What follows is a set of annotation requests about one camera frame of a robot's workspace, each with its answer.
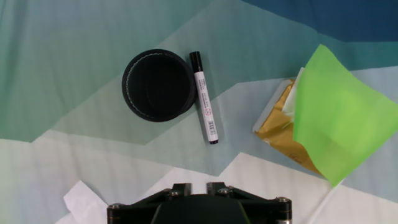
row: bolt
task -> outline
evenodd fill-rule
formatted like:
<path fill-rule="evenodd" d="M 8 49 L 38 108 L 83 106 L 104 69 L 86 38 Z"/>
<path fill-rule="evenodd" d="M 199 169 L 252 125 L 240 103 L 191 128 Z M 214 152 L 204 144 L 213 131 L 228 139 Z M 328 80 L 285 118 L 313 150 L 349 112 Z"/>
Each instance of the bolt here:
<path fill-rule="evenodd" d="M 171 190 L 171 191 L 169 192 L 169 195 L 170 195 L 171 197 L 176 197 L 176 196 L 180 195 L 180 192 L 179 192 L 178 190 Z"/>
<path fill-rule="evenodd" d="M 114 203 L 114 204 L 110 205 L 108 208 L 112 208 L 112 209 L 120 208 L 120 206 L 122 206 L 122 205 L 123 204 L 120 204 L 120 203 Z"/>
<path fill-rule="evenodd" d="M 231 189 L 228 188 L 222 188 L 218 190 L 218 193 L 223 194 L 223 195 L 227 195 L 231 192 Z"/>
<path fill-rule="evenodd" d="M 288 201 L 289 201 L 289 199 L 288 199 L 288 198 L 285 198 L 285 197 L 277 197 L 276 200 L 277 200 L 278 202 L 288 202 Z"/>

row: marker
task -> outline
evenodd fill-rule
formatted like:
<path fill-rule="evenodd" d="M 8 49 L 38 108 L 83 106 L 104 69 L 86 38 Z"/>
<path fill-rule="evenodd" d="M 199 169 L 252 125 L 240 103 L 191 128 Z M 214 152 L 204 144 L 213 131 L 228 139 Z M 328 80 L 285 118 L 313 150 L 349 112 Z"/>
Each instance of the marker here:
<path fill-rule="evenodd" d="M 207 92 L 205 74 L 203 73 L 203 67 L 201 65 L 200 53 L 192 52 L 189 56 L 191 58 L 193 72 L 195 72 L 195 81 L 198 88 L 201 113 L 203 115 L 203 120 L 205 121 L 207 139 L 210 144 L 216 144 L 218 143 L 218 135 L 216 124 L 214 122 L 213 110 L 210 105 L 209 94 Z"/>

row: green fabric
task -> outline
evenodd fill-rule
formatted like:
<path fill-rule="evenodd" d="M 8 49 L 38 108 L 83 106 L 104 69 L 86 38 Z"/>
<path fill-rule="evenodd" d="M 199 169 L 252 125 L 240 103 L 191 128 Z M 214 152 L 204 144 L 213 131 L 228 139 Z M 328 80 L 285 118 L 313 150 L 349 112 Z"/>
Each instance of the green fabric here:
<path fill-rule="evenodd" d="M 398 129 L 398 105 L 320 45 L 297 87 L 293 139 L 336 186 Z"/>

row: gold packaging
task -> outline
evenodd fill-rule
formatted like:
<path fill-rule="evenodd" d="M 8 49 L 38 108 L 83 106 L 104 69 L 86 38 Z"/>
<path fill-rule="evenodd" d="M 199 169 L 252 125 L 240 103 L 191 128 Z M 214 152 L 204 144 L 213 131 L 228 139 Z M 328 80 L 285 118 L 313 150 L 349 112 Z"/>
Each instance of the gold packaging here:
<path fill-rule="evenodd" d="M 292 83 L 286 87 L 260 129 L 254 133 L 264 142 L 268 143 L 274 149 L 291 158 L 304 168 L 321 175 L 313 165 L 305 148 L 300 143 L 293 141 L 294 123 L 291 122 L 291 117 L 282 112 L 282 108 L 285 105 L 287 96 L 289 95 L 293 84 L 294 81 L 292 80 Z"/>

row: black lid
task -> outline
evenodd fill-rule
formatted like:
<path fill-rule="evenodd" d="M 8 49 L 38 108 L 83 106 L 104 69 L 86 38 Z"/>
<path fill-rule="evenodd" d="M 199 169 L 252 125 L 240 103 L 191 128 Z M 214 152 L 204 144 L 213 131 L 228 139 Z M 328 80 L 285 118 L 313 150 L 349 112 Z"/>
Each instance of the black lid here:
<path fill-rule="evenodd" d="M 192 63 L 193 72 L 203 72 L 203 67 L 201 65 L 201 58 L 199 52 L 192 52 L 189 54 Z"/>

